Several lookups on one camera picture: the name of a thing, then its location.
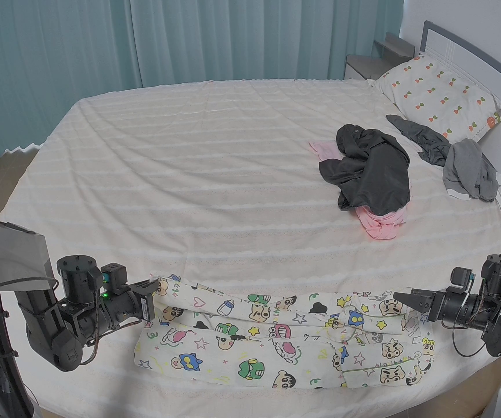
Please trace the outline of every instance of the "pink cloth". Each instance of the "pink cloth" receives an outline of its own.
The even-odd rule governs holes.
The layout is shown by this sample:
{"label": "pink cloth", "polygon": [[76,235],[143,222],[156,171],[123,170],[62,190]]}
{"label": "pink cloth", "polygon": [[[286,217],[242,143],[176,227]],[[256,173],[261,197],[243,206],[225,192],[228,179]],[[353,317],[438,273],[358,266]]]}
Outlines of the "pink cloth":
{"label": "pink cloth", "polygon": [[398,234],[398,225],[406,222],[406,208],[407,205],[397,212],[390,212],[381,217],[374,215],[366,206],[356,207],[355,212],[367,234],[373,239],[388,240],[393,239]]}
{"label": "pink cloth", "polygon": [[341,153],[335,141],[310,142],[309,145],[318,155],[320,161],[324,161],[325,159],[341,159]]}

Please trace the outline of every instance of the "pillow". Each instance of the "pillow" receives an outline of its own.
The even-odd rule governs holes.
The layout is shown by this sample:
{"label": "pillow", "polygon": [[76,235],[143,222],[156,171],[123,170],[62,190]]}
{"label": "pillow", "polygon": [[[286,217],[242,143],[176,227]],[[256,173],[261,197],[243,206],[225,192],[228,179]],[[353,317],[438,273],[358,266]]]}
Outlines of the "pillow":
{"label": "pillow", "polygon": [[470,80],[421,54],[371,81],[410,121],[426,125],[450,143],[479,141],[501,120],[494,97]]}

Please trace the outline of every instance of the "black garment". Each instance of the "black garment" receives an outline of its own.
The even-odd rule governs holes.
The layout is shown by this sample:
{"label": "black garment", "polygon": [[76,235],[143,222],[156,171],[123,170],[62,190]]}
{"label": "black garment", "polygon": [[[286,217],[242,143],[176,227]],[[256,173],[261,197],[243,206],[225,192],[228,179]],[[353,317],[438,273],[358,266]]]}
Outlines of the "black garment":
{"label": "black garment", "polygon": [[403,136],[421,146],[423,151],[419,152],[419,156],[423,161],[444,167],[451,146],[444,136],[426,125],[417,124],[398,115],[386,115],[386,119]]}
{"label": "black garment", "polygon": [[391,135],[346,124],[336,143],[345,155],[318,163],[324,180],[339,186],[342,211],[368,206],[374,215],[386,215],[409,202],[409,156]]}

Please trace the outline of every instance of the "mattress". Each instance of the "mattress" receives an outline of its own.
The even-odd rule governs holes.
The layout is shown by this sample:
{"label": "mattress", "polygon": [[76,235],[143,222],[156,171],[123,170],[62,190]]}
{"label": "mattress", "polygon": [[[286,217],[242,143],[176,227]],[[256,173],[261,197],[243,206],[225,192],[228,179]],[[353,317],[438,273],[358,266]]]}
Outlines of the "mattress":
{"label": "mattress", "polygon": [[[487,254],[501,253],[498,204],[450,197],[442,168],[418,157],[389,113],[399,111],[352,80],[209,81],[83,99],[0,219],[44,234],[53,263],[88,254],[100,266],[125,265],[130,282],[176,274],[232,293],[284,296],[436,290],[455,266],[479,274]],[[338,187],[319,174],[308,142],[334,139],[347,123],[392,134],[411,158],[408,220],[393,240],[371,239],[354,212],[339,211]],[[484,351],[458,356],[436,324],[435,363],[412,387],[226,388],[136,367],[137,325],[102,339],[88,366],[61,373],[29,348],[13,296],[3,302],[25,383],[42,406],[70,418],[383,417],[491,361]],[[456,333],[458,347],[478,348],[479,335]]]}

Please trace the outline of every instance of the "clothing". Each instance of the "clothing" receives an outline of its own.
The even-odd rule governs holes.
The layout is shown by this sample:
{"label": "clothing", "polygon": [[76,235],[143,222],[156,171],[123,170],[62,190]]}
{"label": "clothing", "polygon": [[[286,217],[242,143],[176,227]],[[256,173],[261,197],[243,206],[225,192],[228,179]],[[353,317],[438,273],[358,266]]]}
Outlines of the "clothing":
{"label": "clothing", "polygon": [[444,165],[442,180],[448,194],[458,199],[496,198],[496,170],[483,158],[481,147],[472,139],[452,144]]}
{"label": "clothing", "polygon": [[321,161],[318,168],[325,181],[339,186],[341,210],[368,206],[382,216],[409,202],[409,156],[393,136],[346,124],[336,143],[345,157]]}
{"label": "clothing", "polygon": [[402,207],[397,212],[391,212],[384,216],[374,215],[366,206],[355,208],[358,219],[365,227],[366,233],[373,239],[389,240],[396,237],[399,226],[406,222],[407,206]]}
{"label": "clothing", "polygon": [[159,278],[156,319],[135,347],[135,364],[154,373],[233,387],[408,386],[435,361],[430,322],[390,290],[239,297],[178,279]]}
{"label": "clothing", "polygon": [[419,152],[419,156],[422,160],[444,167],[451,146],[444,136],[426,125],[417,124],[398,115],[386,115],[386,119],[403,136],[421,146],[423,151]]}
{"label": "clothing", "polygon": [[313,143],[310,142],[309,145],[315,151],[320,161],[324,161],[325,159],[341,159],[341,153],[335,141],[316,141]]}

